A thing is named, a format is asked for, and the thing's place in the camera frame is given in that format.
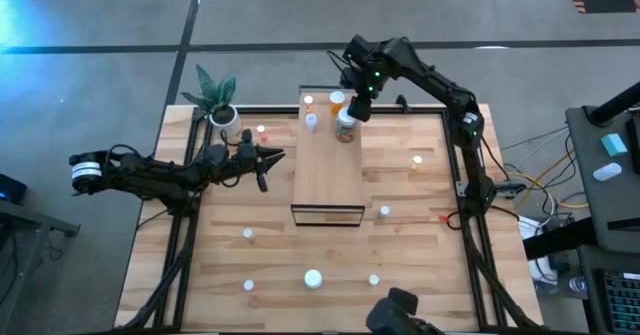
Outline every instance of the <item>potted plant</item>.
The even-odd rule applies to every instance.
[[[182,92],[182,96],[209,113],[208,117],[213,124],[214,134],[220,134],[224,129],[228,137],[235,136],[242,127],[238,110],[230,104],[236,92],[235,76],[222,80],[216,86],[211,76],[200,65],[196,65],[196,71],[202,93],[194,96],[191,93]]]

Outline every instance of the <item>wooden platform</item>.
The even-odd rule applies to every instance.
[[[307,131],[304,97],[313,97],[316,131]],[[365,206],[371,206],[362,186],[362,136],[342,143],[336,138],[336,117],[329,93],[302,93],[298,113],[298,142],[294,176],[293,213],[296,224],[359,225]]]
[[[484,136],[500,159],[489,109],[481,109]],[[167,109],[158,159],[182,162],[191,112],[191,106]],[[265,125],[269,138],[264,145],[282,147],[287,155],[269,172],[268,193],[260,193],[253,176],[243,177],[233,189],[207,189],[183,331],[366,331],[368,312],[392,286],[417,294],[417,316],[440,329],[477,330],[460,233],[438,219],[456,209],[440,116],[375,115],[363,125],[362,176],[371,204],[359,228],[296,227],[289,206],[297,115],[242,119],[246,128]],[[412,171],[414,155],[424,161]],[[486,163],[490,176],[502,179],[498,168]],[[384,220],[377,218],[382,205],[391,208]],[[145,204],[141,221],[162,209],[159,203]],[[517,223],[496,211],[487,214],[487,222],[501,281],[523,310],[541,323]],[[131,319],[156,287],[170,223],[163,215],[138,231],[116,325]],[[254,229],[253,242],[242,237],[247,227]],[[318,290],[303,283],[311,268],[324,276]],[[380,277],[376,287],[367,283],[371,274]],[[243,290],[246,279],[255,282],[254,291]],[[483,293],[491,314],[486,287]],[[169,319],[174,295],[170,294]]]

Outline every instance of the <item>green plant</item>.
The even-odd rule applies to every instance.
[[[228,80],[222,80],[218,86],[211,76],[200,66],[196,65],[198,80],[202,93],[194,96],[188,92],[181,92],[182,96],[202,110],[211,114],[213,121],[218,124],[227,124],[233,120],[233,109],[229,106],[236,92],[235,76]]]

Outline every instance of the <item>gray concrete floor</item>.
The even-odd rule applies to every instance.
[[[178,44],[190,0],[0,0],[0,46]],[[580,15],[570,0],[201,0],[193,44],[372,40],[557,40],[638,37],[636,14]],[[631,47],[424,50],[422,59],[491,105],[498,140],[509,145],[558,128],[564,109],[599,104],[638,81]],[[28,184],[27,206],[82,223],[65,251],[45,257],[13,323],[21,334],[110,328],[140,202],[104,192],[70,197],[68,156],[126,143],[152,151],[176,56],[165,54],[0,55],[0,173]],[[196,91],[195,64],[215,78],[237,75],[237,103],[297,100],[299,85],[337,84],[324,52],[192,53],[180,91]],[[406,82],[404,93],[434,100]],[[179,95],[178,103],[184,103]],[[538,174],[564,154],[563,138],[525,165]],[[537,143],[503,153],[517,163]],[[556,188],[581,190],[579,179]],[[534,198],[523,215],[540,217]],[[576,300],[541,299],[552,328],[585,330]]]

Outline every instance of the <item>wooden table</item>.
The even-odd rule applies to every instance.
[[[488,106],[481,105],[481,111],[484,136],[500,160]],[[191,114],[191,106],[167,108],[157,159],[182,162]],[[268,193],[259,192],[253,176],[243,177],[233,189],[207,188],[183,331],[366,331],[367,314],[393,286],[417,294],[417,316],[440,329],[478,329],[460,232],[439,220],[456,210],[440,115],[374,115],[362,124],[362,176],[370,202],[358,228],[296,227],[289,206],[297,115],[241,118],[245,128],[265,125],[269,137],[264,145],[283,148],[287,155],[269,172]],[[254,140],[261,143],[257,136]],[[423,158],[417,170],[410,169],[414,155]],[[490,160],[486,164],[489,175],[502,180],[497,166]],[[511,206],[506,200],[496,204]],[[391,208],[384,220],[377,216],[382,205]],[[146,203],[140,221],[161,210],[158,202]],[[116,325],[131,319],[158,284],[170,223],[163,215],[137,232]],[[500,280],[527,315],[541,323],[517,223],[493,210],[487,223]],[[242,236],[247,227],[256,234],[253,241]],[[312,268],[324,276],[318,290],[303,282]],[[371,274],[380,277],[378,286],[368,284]],[[247,279],[255,282],[251,292],[243,289]],[[483,294],[494,319],[487,286]],[[173,313],[174,297],[171,291],[165,318]]]

